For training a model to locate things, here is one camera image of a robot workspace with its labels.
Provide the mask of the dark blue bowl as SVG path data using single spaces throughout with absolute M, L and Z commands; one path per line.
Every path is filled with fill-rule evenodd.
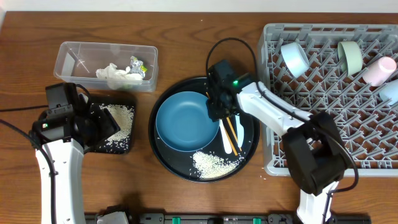
M 207 99 L 198 92 L 182 91 L 161 104 L 155 117 L 155 127 L 168 147 L 179 152 L 194 152 L 214 140 L 219 122 L 208 116 Z

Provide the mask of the white napkin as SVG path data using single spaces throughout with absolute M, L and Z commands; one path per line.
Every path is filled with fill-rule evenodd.
M 106 68 L 97 69 L 96 77 L 98 79 L 106 80 L 107 85 L 112 90 L 125 88 L 127 82 L 130 81 L 143 81 L 139 75 L 130 74 L 129 71 L 130 67 L 120 70 L 115 64 L 110 63 Z

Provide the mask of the white plastic spoon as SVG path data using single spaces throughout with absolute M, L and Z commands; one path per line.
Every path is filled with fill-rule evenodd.
M 222 137 L 222 141 L 223 141 L 224 151 L 227 154 L 231 154 L 232 153 L 232 147 L 231 147 L 231 144 L 229 142 L 228 135 L 227 135 L 227 132 L 225 130 L 225 127 L 224 127 L 224 124 L 223 124 L 222 120 L 220 120 L 220 131 L 221 131 L 221 137 Z

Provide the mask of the light blue small bowl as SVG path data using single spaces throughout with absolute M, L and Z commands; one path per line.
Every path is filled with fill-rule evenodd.
M 296 42 L 283 45 L 281 55 L 290 73 L 298 78 L 309 69 L 309 61 L 304 49 Z

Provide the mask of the foil snack wrapper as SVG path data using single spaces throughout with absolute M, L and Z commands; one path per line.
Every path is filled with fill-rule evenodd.
M 147 68 L 144 66 L 144 62 L 135 56 L 131 56 L 129 73 L 139 75 L 141 80 L 143 80 L 146 77 L 146 71 Z

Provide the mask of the teal green bowl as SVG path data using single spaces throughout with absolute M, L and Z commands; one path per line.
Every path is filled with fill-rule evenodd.
M 355 41 L 343 41 L 338 43 L 338 60 L 342 61 L 341 69 L 352 76 L 363 69 L 361 49 Z

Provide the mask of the pink cup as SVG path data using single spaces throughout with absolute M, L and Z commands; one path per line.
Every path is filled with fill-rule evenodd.
M 363 80 L 371 86 L 380 86 L 396 69 L 397 63 L 393 58 L 381 57 L 367 68 L 363 74 Z

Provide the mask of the light blue cup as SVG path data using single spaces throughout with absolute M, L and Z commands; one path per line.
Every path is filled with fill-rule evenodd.
M 386 83 L 385 87 L 380 91 L 379 96 L 382 101 L 387 101 L 389 105 L 397 103 L 398 80 Z

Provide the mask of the light blue plastic knife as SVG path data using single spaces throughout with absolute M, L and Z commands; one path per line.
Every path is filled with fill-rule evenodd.
M 238 139 L 238 147 L 241 148 L 243 145 L 243 140 L 244 140 L 244 128 L 240 122 L 239 115 L 235 116 L 235 120 L 236 120 L 236 134 L 237 134 L 237 139 Z

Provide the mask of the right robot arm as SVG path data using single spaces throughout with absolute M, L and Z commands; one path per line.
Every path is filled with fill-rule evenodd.
M 226 60 L 206 66 L 206 77 L 210 118 L 244 113 L 273 130 L 282 140 L 290 176 L 300 188 L 297 217 L 302 223 L 326 223 L 331 198 L 352 164 L 333 118 L 295 108 L 250 74 L 237 76 Z

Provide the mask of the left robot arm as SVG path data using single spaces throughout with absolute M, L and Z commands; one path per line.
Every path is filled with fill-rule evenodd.
M 48 108 L 32 124 L 41 179 L 42 223 L 85 223 L 81 170 L 87 150 L 120 130 L 107 109 L 91 102 L 81 85 L 46 87 Z

